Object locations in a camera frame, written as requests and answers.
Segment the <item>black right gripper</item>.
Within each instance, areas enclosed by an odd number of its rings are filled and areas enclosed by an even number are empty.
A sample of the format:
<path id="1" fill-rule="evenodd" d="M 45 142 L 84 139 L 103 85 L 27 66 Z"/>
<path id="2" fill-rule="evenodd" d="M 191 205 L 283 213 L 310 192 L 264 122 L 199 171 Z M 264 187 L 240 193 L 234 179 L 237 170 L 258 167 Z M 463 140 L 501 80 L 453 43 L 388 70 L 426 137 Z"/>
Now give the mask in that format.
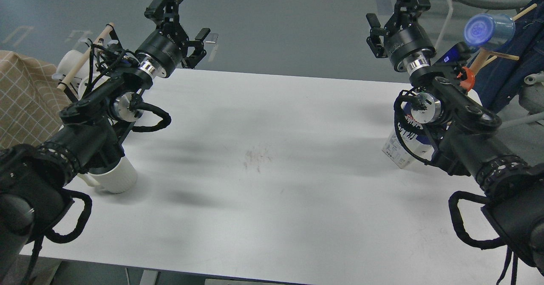
<path id="1" fill-rule="evenodd" d="M 378 59 L 388 57 L 396 72 L 414 73 L 429 67 L 436 49 L 417 19 L 430 8 L 429 0 L 396 0 L 385 28 L 376 14 L 367 13 L 370 33 L 366 43 L 373 55 Z"/>

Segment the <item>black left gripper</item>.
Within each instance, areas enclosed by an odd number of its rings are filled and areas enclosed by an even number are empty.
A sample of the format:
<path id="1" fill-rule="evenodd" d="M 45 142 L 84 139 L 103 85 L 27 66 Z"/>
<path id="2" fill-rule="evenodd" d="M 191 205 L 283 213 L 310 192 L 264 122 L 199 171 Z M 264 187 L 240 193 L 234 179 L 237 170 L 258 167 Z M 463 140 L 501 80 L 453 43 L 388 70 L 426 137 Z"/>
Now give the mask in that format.
<path id="1" fill-rule="evenodd" d="M 179 5 L 183 0 L 152 0 L 144 16 L 155 22 L 156 29 L 138 47 L 139 57 L 149 58 L 156 75 L 168 78 L 181 65 L 194 69 L 206 56 L 204 41 L 210 28 L 202 28 L 193 40 L 179 22 Z"/>

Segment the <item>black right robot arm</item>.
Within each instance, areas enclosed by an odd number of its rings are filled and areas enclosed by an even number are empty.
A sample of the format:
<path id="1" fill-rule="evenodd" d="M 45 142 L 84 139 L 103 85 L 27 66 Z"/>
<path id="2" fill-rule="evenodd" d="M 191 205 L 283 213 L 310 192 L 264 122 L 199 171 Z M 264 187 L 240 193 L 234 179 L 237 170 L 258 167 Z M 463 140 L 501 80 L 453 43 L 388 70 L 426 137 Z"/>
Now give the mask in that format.
<path id="1" fill-rule="evenodd" d="M 382 26 L 367 14 L 367 44 L 377 58 L 389 58 L 396 72 L 408 72 L 412 89 L 396 98 L 394 131 L 426 135 L 432 158 L 414 159 L 449 175 L 472 175 L 484 195 L 457 191 L 448 201 L 456 235 L 482 250 L 507 247 L 501 276 L 518 261 L 543 272 L 543 165 L 530 166 L 496 138 L 501 119 L 468 96 L 488 55 L 512 39 L 514 20 L 505 14 L 479 14 L 464 29 L 464 41 L 432 64 L 436 55 L 419 16 L 429 0 L 396 0 Z"/>

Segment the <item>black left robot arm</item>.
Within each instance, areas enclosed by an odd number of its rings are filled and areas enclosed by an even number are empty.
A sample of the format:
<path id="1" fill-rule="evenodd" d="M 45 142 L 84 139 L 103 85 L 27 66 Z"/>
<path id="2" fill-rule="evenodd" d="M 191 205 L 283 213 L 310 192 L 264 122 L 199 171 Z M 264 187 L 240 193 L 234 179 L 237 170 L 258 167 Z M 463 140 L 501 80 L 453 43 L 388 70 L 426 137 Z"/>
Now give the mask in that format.
<path id="1" fill-rule="evenodd" d="M 189 39 L 179 21 L 183 0 L 153 0 L 144 16 L 155 30 L 136 51 L 124 49 L 112 25 L 105 45 L 98 37 L 82 56 L 89 80 L 80 99 L 59 113 L 62 128 L 33 146 L 16 144 L 1 151 L 1 277 L 22 248 L 33 251 L 21 284 L 26 285 L 43 239 L 66 244 L 79 237 L 90 217 L 89 195 L 66 189 L 81 173 L 111 171 L 125 156 L 122 143 L 130 132 L 148 133 L 171 124 L 163 109 L 146 103 L 142 93 L 156 77 L 169 78 L 178 66 L 193 69 L 206 56 L 203 28 Z"/>

